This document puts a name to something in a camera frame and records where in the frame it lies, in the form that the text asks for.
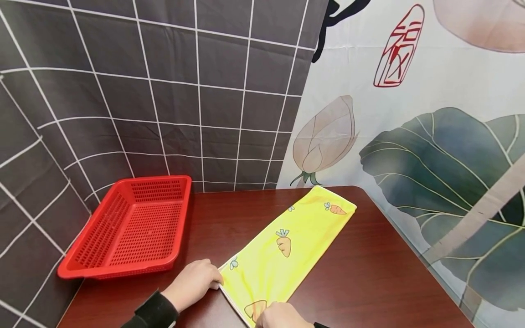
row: person's left hand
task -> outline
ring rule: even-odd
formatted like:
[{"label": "person's left hand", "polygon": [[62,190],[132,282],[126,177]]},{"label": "person's left hand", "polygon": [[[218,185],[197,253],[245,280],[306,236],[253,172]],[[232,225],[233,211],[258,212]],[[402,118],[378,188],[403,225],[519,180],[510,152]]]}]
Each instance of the person's left hand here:
[{"label": "person's left hand", "polygon": [[210,260],[198,260],[182,269],[162,294],[180,313],[204,297],[208,289],[217,290],[223,283],[223,276]]}]

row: white backdrop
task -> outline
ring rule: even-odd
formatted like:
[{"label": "white backdrop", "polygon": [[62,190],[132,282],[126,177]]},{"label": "white backdrop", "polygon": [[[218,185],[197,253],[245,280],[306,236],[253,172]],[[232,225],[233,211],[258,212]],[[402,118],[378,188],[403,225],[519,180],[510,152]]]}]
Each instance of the white backdrop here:
[{"label": "white backdrop", "polygon": [[[350,3],[352,0],[339,1],[340,10]],[[348,94],[353,98],[359,137],[342,160],[317,173],[317,181],[327,186],[362,187],[413,247],[423,252],[430,245],[423,239],[419,225],[386,201],[374,178],[363,171],[359,152],[382,131],[443,107],[459,108],[480,121],[524,114],[525,55],[472,46],[439,23],[432,0],[417,3],[425,10],[423,28],[406,77],[397,87],[375,87],[374,75],[390,33],[416,4],[414,0],[372,0],[360,13],[328,27],[321,58],[310,67],[277,187],[297,184],[290,187],[301,173],[292,155],[299,131],[335,98]],[[458,302],[465,283],[439,262],[433,269]],[[505,311],[485,301],[474,320],[478,327],[523,327],[523,322],[524,310]]]}]

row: green lotus leaf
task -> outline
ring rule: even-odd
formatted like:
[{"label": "green lotus leaf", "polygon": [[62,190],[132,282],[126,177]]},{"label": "green lotus leaf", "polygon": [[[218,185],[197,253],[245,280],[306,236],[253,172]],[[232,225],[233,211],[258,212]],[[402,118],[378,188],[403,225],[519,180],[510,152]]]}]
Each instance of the green lotus leaf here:
[{"label": "green lotus leaf", "polygon": [[[380,133],[360,152],[387,201],[431,245],[447,235],[525,152],[525,115],[480,122],[457,108]],[[525,309],[525,196],[516,194],[441,263],[481,298]]]}]

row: black ink brushstroke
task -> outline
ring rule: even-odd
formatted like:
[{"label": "black ink brushstroke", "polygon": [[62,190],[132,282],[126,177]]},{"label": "black ink brushstroke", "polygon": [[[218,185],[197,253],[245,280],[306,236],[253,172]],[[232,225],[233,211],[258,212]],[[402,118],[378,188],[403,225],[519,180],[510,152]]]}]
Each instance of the black ink brushstroke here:
[{"label": "black ink brushstroke", "polygon": [[353,16],[365,9],[366,6],[370,3],[371,0],[355,0],[348,7],[343,9],[336,16],[332,17],[330,15],[334,14],[339,9],[339,4],[335,0],[328,0],[327,11],[324,14],[323,24],[321,25],[321,32],[319,32],[319,41],[317,42],[316,52],[313,54],[312,63],[319,60],[324,49],[324,42],[326,40],[327,27],[334,26],[345,18]]}]

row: gray grid curtain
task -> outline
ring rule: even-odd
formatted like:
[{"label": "gray grid curtain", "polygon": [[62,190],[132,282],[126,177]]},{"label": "gray grid curtain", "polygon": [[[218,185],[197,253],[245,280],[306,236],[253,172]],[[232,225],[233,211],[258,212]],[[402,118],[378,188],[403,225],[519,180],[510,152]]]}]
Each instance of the gray grid curtain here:
[{"label": "gray grid curtain", "polygon": [[110,186],[273,189],[327,1],[2,0],[0,322],[53,327]]}]

